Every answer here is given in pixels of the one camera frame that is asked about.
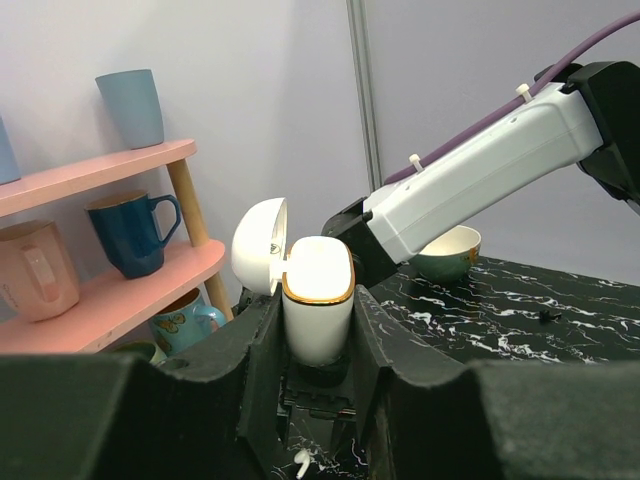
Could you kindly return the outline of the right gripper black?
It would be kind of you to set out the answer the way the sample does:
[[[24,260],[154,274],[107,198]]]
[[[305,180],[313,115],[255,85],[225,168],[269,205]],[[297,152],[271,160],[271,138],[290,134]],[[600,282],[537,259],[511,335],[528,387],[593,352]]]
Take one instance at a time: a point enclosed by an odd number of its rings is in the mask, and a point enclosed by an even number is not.
[[[351,420],[356,408],[350,356],[343,353],[335,362],[319,367],[303,365],[290,356],[281,376],[279,406],[334,420],[329,455],[335,458],[353,436]]]

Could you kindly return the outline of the white earbud charging case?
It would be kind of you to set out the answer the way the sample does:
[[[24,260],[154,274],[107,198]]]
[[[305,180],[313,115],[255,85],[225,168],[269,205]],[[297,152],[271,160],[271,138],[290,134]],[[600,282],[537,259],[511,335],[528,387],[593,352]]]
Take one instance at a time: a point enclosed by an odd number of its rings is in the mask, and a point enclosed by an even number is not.
[[[234,233],[232,270],[256,294],[281,291],[286,340],[299,363],[329,365],[348,337],[356,285],[352,255],[346,244],[327,236],[288,245],[287,227],[284,198],[252,206]]]

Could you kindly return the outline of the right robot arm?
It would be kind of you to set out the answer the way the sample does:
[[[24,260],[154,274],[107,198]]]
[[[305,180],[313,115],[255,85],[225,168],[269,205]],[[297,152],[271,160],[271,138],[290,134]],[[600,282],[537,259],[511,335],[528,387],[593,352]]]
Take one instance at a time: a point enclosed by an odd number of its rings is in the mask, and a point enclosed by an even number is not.
[[[541,177],[577,165],[612,198],[639,201],[639,69],[569,66],[513,113],[443,158],[331,217],[324,238],[355,256],[351,333],[358,439],[387,459],[447,442],[489,459],[623,459],[639,440],[639,367],[493,362],[465,367],[423,348],[389,357],[369,289],[429,241]]]

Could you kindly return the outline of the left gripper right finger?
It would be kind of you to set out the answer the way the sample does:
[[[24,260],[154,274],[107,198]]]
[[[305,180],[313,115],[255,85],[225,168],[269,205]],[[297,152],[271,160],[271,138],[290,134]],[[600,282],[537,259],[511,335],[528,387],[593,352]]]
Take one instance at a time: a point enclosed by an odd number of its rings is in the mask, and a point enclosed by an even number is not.
[[[460,363],[354,296],[357,435],[372,479],[635,479],[639,365]]]

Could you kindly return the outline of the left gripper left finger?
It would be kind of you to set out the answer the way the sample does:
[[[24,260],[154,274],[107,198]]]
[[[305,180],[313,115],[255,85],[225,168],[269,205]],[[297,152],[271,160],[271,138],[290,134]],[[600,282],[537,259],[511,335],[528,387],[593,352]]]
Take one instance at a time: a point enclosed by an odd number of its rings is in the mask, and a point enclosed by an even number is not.
[[[154,365],[132,354],[5,355],[5,479],[264,479],[277,449],[281,301],[261,296]]]

